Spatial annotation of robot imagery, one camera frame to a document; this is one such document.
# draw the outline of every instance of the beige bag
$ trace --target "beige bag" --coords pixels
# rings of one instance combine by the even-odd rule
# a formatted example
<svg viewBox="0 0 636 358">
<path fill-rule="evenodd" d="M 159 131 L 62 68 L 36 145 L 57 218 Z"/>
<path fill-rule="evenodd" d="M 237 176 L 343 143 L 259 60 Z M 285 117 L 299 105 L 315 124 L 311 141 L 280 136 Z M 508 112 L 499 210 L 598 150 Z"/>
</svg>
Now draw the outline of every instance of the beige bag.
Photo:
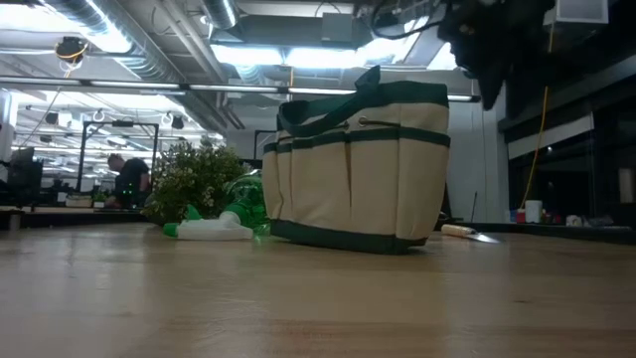
<svg viewBox="0 0 636 358">
<path fill-rule="evenodd" d="M 298 244 L 379 254 L 424 245 L 443 200 L 450 138 L 444 85 L 379 85 L 280 107 L 264 148 L 271 233 Z"/>
</svg>

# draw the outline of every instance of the man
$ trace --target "man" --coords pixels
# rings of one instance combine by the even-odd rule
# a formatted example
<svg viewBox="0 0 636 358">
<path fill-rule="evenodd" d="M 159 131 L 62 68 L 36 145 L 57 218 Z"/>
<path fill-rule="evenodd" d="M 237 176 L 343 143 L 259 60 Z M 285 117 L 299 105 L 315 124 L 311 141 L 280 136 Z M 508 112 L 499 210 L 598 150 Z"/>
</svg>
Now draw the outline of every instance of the man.
<svg viewBox="0 0 636 358">
<path fill-rule="evenodd" d="M 106 200 L 106 207 L 127 208 L 131 204 L 143 202 L 150 190 L 148 166 L 139 158 L 123 160 L 119 154 L 110 154 L 108 168 L 118 172 L 115 178 L 113 196 Z"/>
</svg>

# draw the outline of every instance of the green trim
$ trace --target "green trim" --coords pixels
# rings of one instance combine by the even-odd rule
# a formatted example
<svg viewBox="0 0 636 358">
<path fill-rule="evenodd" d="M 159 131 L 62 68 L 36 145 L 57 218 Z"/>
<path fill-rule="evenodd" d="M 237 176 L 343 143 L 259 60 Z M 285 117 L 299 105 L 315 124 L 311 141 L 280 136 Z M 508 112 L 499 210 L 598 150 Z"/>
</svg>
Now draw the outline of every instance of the green trim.
<svg viewBox="0 0 636 358">
<path fill-rule="evenodd" d="M 399 140 L 413 139 L 443 146 L 450 146 L 450 137 L 443 133 L 417 128 L 380 128 L 370 130 L 358 130 L 350 133 L 336 132 L 317 135 L 310 139 L 295 139 L 291 143 L 276 144 L 269 143 L 263 147 L 263 152 L 276 151 L 287 153 L 292 149 L 310 149 L 321 145 L 333 143 L 353 143 L 374 140 Z"/>
<path fill-rule="evenodd" d="M 427 239 L 404 240 L 395 235 L 350 233 L 284 220 L 272 220 L 270 231 L 272 235 L 288 239 L 294 244 L 384 255 L 408 254 L 408 248 L 423 246 Z"/>
<path fill-rule="evenodd" d="M 293 136 L 309 137 L 332 129 L 362 109 L 392 103 L 434 103 L 448 107 L 448 89 L 446 85 L 400 81 L 337 97 L 292 101 L 280 106 L 276 124 L 278 130 L 284 129 Z M 308 118 L 323 114 L 323 118 L 301 125 Z"/>
</svg>

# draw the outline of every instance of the red object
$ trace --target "red object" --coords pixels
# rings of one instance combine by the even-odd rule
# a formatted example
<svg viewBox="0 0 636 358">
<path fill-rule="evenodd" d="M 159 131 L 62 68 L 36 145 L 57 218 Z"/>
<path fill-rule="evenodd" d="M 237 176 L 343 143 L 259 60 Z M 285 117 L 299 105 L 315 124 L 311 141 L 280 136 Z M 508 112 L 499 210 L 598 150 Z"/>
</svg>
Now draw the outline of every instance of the red object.
<svg viewBox="0 0 636 358">
<path fill-rule="evenodd" d="M 517 212 L 517 224 L 526 223 L 526 213 Z"/>
</svg>

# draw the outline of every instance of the wooden table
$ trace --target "wooden table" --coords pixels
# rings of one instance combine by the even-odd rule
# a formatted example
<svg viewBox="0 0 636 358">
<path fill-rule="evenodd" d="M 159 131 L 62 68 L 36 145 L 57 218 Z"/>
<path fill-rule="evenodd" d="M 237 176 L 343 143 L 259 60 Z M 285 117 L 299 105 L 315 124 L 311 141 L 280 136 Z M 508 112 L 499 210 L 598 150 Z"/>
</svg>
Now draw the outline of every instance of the wooden table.
<svg viewBox="0 0 636 358">
<path fill-rule="evenodd" d="M 147 224 L 8 236 L 3 358 L 636 356 L 633 247 L 435 236 L 383 257 Z"/>
</svg>

